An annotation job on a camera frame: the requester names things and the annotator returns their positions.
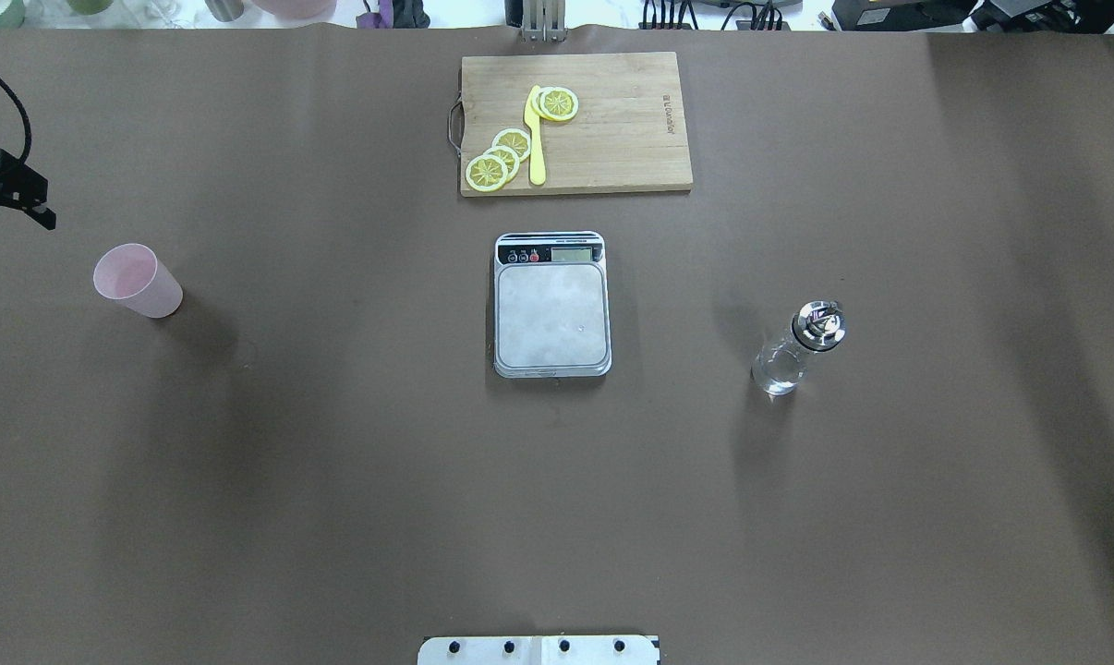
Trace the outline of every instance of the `black cable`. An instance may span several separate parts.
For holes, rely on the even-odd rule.
[[[646,6],[648,4],[652,6],[651,20],[648,20],[648,18],[646,17]],[[655,25],[655,0],[643,0],[643,22],[641,22],[641,25],[638,26],[643,27],[643,25],[646,25],[647,30],[654,30],[658,27]]]
[[[759,12],[759,4],[754,4],[752,2],[739,2],[737,4],[734,4],[733,8],[730,8],[730,13],[726,13],[725,20],[722,21],[722,30],[725,29],[725,26],[730,25],[730,19],[733,17],[734,12],[737,12],[740,8],[750,8],[751,21],[754,20],[754,16],[756,14],[756,12]]]
[[[28,164],[28,155],[32,151],[32,121],[28,118],[28,109],[25,109],[25,102],[19,100],[19,97],[16,96],[16,91],[13,91],[13,89],[9,87],[8,81],[2,80],[2,78],[0,78],[0,88],[3,92],[8,94],[8,97],[11,97],[11,101],[16,102],[16,109],[19,110],[19,117],[22,121],[25,121],[25,151],[19,153],[19,159],[16,159],[16,163],[8,165],[8,168],[0,172],[0,177],[3,177],[7,176],[8,173]]]
[[[693,30],[700,30],[701,27],[696,25],[696,9],[693,9],[693,0],[683,0],[680,3],[680,18],[676,19],[676,30],[684,27],[684,10],[688,9],[688,13],[693,17]]]
[[[750,26],[750,28],[752,30],[774,30],[775,11],[775,0],[766,0],[766,3],[763,4],[763,11],[759,12],[759,21]]]

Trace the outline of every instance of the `brown table surface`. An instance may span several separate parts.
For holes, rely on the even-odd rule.
[[[0,211],[0,663],[1114,663],[1114,37],[515,39],[0,33],[59,213]],[[460,56],[670,49],[691,194],[459,197]],[[492,241],[583,227],[613,370],[498,378]]]

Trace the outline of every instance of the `electronic device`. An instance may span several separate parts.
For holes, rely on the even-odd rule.
[[[834,0],[841,30],[906,32],[961,25],[976,0]]]
[[[610,370],[607,245],[592,231],[495,241],[495,371],[506,379]]]
[[[25,123],[25,148],[20,155],[17,157],[0,148],[0,207],[22,211],[22,214],[36,219],[37,224],[52,231],[56,228],[56,214],[43,205],[47,202],[47,178],[28,165],[28,155],[32,148],[32,126],[28,110],[2,78],[0,88],[11,98]]]
[[[1114,25],[1114,0],[984,0],[971,22],[984,32],[1102,35]]]
[[[418,665],[659,665],[656,635],[506,635],[428,638]]]

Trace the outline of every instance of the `scale weighing platform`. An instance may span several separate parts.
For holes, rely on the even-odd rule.
[[[495,371],[506,379],[610,370],[607,245],[592,231],[495,241]]]

